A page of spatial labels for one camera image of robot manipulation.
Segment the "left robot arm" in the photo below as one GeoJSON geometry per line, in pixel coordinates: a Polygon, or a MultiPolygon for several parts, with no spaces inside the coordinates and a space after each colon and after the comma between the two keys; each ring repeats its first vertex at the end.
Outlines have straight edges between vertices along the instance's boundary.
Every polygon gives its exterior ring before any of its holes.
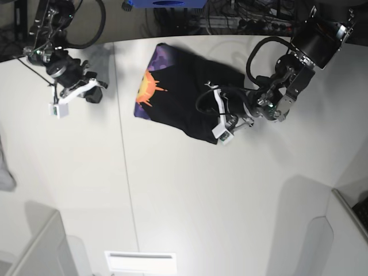
{"type": "Polygon", "coordinates": [[[248,127],[254,119],[283,121],[315,75],[315,68],[324,69],[353,32],[367,2],[351,4],[317,1],[309,17],[290,41],[270,36],[262,39],[252,50],[246,63],[246,76],[257,89],[219,86],[208,83],[209,90],[196,100],[196,109],[218,118],[212,133],[219,140],[233,136],[240,128],[239,120],[248,127]],[[254,57],[267,43],[287,47],[270,76],[253,76],[254,57]]]}

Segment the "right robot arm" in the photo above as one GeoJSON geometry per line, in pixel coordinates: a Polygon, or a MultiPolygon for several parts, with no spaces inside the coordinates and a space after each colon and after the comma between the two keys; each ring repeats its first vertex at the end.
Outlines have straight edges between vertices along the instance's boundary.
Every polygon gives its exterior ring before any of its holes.
{"type": "Polygon", "coordinates": [[[90,71],[88,60],[73,58],[69,49],[86,49],[101,36],[106,22],[106,9],[97,1],[101,20],[94,37],[84,44],[72,44],[67,40],[66,29],[74,19],[79,6],[73,1],[40,1],[34,23],[28,34],[28,43],[23,48],[27,61],[42,66],[53,81],[46,81],[53,88],[54,104],[66,103],[72,97],[84,98],[91,104],[100,103],[108,84],[97,79],[97,73],[90,71]]]}

